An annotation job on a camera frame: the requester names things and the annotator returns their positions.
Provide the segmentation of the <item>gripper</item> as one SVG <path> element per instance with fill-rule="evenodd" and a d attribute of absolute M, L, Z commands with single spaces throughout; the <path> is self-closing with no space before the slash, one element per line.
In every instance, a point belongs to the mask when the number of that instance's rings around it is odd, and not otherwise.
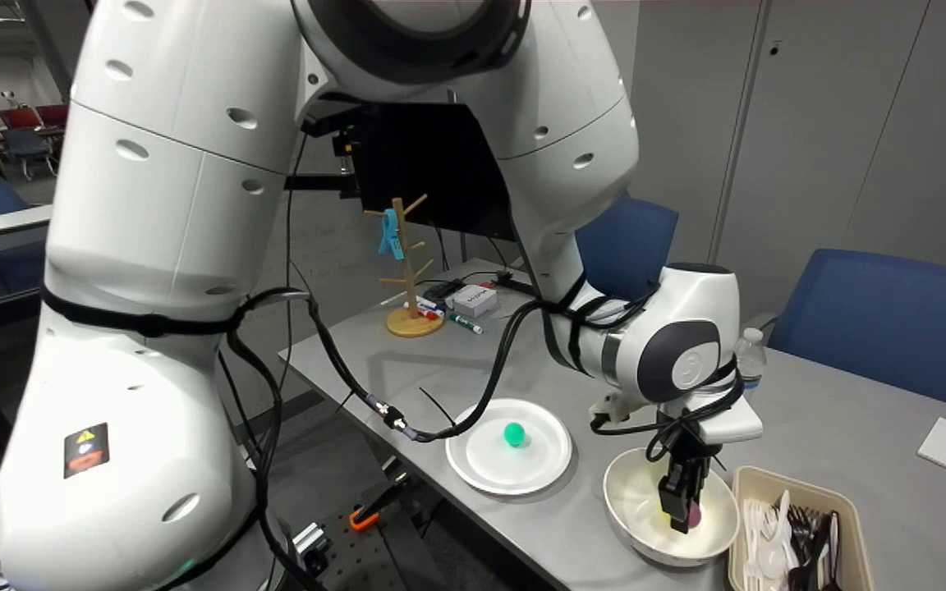
<path fill-rule="evenodd" d="M 664 435 L 662 448 L 667 452 L 667 472 L 658 483 L 661 508 L 667 513 L 669 527 L 680 534 L 690 530 L 691 504 L 701 511 L 701 495 L 710 475 L 712 460 L 720 445 L 707 445 L 698 434 L 676 428 Z"/>

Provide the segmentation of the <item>white bowl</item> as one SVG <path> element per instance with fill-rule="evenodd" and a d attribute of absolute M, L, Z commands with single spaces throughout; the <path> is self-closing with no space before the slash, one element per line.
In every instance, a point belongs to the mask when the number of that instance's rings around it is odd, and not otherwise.
<path fill-rule="evenodd" d="M 701 567 L 721 557 L 741 536 L 735 495 L 716 471 L 707 475 L 698 501 L 699 524 L 681 534 L 662 510 L 658 483 L 667 461 L 650 463 L 646 448 L 616 456 L 602 479 L 609 523 L 617 536 L 650 561 L 675 568 Z"/>

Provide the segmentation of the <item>heap of plastic cutlery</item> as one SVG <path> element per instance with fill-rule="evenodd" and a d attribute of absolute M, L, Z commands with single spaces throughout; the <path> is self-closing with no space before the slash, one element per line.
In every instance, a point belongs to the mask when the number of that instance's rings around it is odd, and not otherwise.
<path fill-rule="evenodd" d="M 793 505 L 786 490 L 772 505 L 740 501 L 740 517 L 738 591 L 843 591 L 841 513 Z"/>

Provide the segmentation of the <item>clear water bottle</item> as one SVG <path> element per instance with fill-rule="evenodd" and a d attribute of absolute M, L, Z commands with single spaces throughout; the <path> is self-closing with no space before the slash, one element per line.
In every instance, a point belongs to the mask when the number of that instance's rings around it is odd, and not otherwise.
<path fill-rule="evenodd" d="M 760 385 L 765 375 L 767 358 L 763 339 L 765 339 L 765 334 L 761 329 L 746 327 L 736 345 L 738 370 L 743 378 L 744 392 L 747 396 L 750 395 L 752 389 Z"/>

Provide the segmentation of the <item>beige cutlery tray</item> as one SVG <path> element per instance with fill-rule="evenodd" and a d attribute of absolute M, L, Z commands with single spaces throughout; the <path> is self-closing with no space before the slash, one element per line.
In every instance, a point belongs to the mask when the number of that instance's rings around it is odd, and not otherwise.
<path fill-rule="evenodd" d="M 793 505 L 824 513 L 838 513 L 838 584 L 843 591 L 877 591 L 860 514 L 849 498 L 804 480 L 755 466 L 741 466 L 733 474 L 732 492 L 738 508 L 742 507 L 745 500 L 776 502 L 783 491 L 791 494 Z"/>

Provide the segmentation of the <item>white plate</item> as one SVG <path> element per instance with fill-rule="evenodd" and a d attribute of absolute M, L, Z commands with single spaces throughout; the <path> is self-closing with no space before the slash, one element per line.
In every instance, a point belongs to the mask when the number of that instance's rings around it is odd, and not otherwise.
<path fill-rule="evenodd" d="M 503 428 L 519 422 L 526 428 L 524 447 L 510 447 Z M 573 457 L 573 442 L 557 416 L 522 399 L 494 399 L 477 422 L 444 443 L 455 474 L 481 493 L 522 497 L 539 493 L 560 479 Z"/>

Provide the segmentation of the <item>blue chair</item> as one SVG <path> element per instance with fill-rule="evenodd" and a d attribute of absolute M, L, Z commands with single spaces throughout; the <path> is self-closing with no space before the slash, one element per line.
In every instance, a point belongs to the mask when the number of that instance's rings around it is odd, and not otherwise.
<path fill-rule="evenodd" d="M 668 207 L 621 195 L 576 231 L 586 279 L 613 298 L 644 296 L 667 264 L 678 217 Z"/>
<path fill-rule="evenodd" d="M 946 401 L 946 266 L 817 250 L 770 348 Z"/>

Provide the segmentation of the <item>small white box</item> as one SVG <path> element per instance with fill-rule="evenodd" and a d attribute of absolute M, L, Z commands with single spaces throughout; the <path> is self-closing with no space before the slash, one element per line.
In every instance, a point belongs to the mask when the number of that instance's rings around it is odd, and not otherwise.
<path fill-rule="evenodd" d="M 448 295 L 444 303 L 455 314 L 467 318 L 479 318 L 495 310 L 498 305 L 498 296 L 494 288 L 469 284 Z"/>

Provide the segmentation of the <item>orange clamp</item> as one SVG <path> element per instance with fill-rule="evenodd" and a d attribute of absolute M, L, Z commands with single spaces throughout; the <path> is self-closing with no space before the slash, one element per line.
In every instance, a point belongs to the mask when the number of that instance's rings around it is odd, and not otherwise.
<path fill-rule="evenodd" d="M 354 507 L 353 512 L 349 514 L 350 529 L 364 532 L 378 524 L 383 509 L 397 502 L 409 487 L 409 483 L 393 482 L 370 489 L 365 502 Z"/>

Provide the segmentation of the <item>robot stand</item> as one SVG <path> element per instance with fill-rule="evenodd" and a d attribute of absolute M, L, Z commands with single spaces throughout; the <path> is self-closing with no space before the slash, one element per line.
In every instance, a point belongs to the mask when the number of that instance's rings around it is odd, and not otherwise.
<path fill-rule="evenodd" d="M 350 525 L 350 513 L 376 494 L 376 487 L 342 492 L 288 485 L 273 488 L 271 501 L 293 536 L 318 528 L 320 539 L 310 553 L 326 591 L 451 591 L 420 534 L 430 509 L 424 495 L 399 494 L 365 531 Z"/>

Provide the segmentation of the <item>wooden mug tree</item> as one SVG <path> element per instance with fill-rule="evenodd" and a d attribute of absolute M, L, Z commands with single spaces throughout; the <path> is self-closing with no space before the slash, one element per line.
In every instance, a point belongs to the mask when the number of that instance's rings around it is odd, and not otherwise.
<path fill-rule="evenodd" d="M 394 279 L 384 277 L 382 282 L 402 284 L 404 286 L 404 302 L 410 302 L 412 305 L 416 303 L 417 298 L 416 281 L 418 277 L 429 268 L 433 261 L 432 259 L 428 259 L 418 270 L 412 267 L 411 254 L 413 254 L 414 250 L 419 250 L 421 247 L 424 247 L 425 243 L 423 241 L 417 243 L 411 241 L 409 238 L 408 225 L 406 224 L 406 215 L 412 213 L 413 210 L 420 206 L 421 203 L 424 203 L 427 198 L 428 195 L 422 194 L 417 199 L 414 199 L 411 204 L 405 204 L 401 198 L 394 198 L 392 199 L 391 206 L 397 210 L 399 217 L 399 236 L 402 239 L 406 257 L 402 261 L 397 261 L 402 275 Z M 382 225 L 382 212 L 366 209 L 363 214 L 365 214 L 365 216 L 379 218 L 380 225 Z M 423 318 L 409 318 L 406 316 L 406 309 L 402 306 L 392 310 L 391 313 L 388 314 L 386 321 L 384 321 L 384 326 L 386 326 L 388 332 L 395 337 L 418 339 L 418 337 L 427 337 L 429 334 L 435 333 L 442 328 L 443 318 L 436 319 L 436 321 L 427 321 L 427 319 Z"/>

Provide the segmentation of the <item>blue clothes peg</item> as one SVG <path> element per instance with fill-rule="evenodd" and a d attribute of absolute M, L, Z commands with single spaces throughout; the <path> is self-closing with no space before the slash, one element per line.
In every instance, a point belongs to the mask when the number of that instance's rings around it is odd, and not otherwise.
<path fill-rule="evenodd" d="M 390 207 L 382 212 L 380 217 L 379 255 L 390 255 L 395 261 L 405 259 L 404 245 L 399 236 L 399 217 L 397 210 Z"/>

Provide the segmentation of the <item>black monitor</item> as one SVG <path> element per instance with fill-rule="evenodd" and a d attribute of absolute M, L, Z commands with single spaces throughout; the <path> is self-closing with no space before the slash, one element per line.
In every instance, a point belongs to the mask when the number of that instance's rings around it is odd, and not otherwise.
<path fill-rule="evenodd" d="M 506 183 L 480 124 L 460 103 L 373 103 L 350 131 L 358 198 L 382 212 L 425 195 L 408 221 L 516 239 Z"/>

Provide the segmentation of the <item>black laptop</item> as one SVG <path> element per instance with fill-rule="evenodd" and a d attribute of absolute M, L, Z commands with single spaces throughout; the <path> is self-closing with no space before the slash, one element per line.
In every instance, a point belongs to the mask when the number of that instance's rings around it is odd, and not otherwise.
<path fill-rule="evenodd" d="M 49 221 L 0 229 L 0 296 L 43 285 Z"/>

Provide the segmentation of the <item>row of red chairs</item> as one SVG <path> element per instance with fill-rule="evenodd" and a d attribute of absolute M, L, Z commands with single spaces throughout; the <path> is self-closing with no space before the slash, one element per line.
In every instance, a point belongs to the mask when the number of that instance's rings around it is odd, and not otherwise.
<path fill-rule="evenodd" d="M 67 124 L 68 108 L 60 103 L 0 109 L 0 119 L 8 130 L 57 130 Z"/>

